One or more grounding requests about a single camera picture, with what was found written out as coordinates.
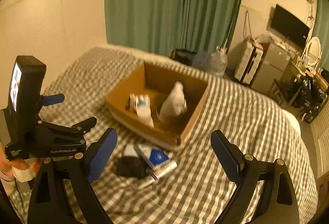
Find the person's left hand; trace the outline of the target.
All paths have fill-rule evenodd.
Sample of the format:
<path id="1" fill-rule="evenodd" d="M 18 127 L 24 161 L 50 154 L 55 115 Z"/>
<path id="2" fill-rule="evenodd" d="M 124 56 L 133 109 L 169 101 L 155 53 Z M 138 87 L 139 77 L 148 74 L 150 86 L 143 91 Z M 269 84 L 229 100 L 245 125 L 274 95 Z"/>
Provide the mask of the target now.
<path id="1" fill-rule="evenodd" d="M 37 173 L 42 165 L 42 161 L 43 158 L 36 158 L 32 164 L 26 163 L 26 161 L 21 158 L 8 161 L 1 147 L 1 183 L 4 185 L 6 192 L 10 193 L 15 187 L 13 168 L 20 171 L 33 170 L 34 173 Z"/>

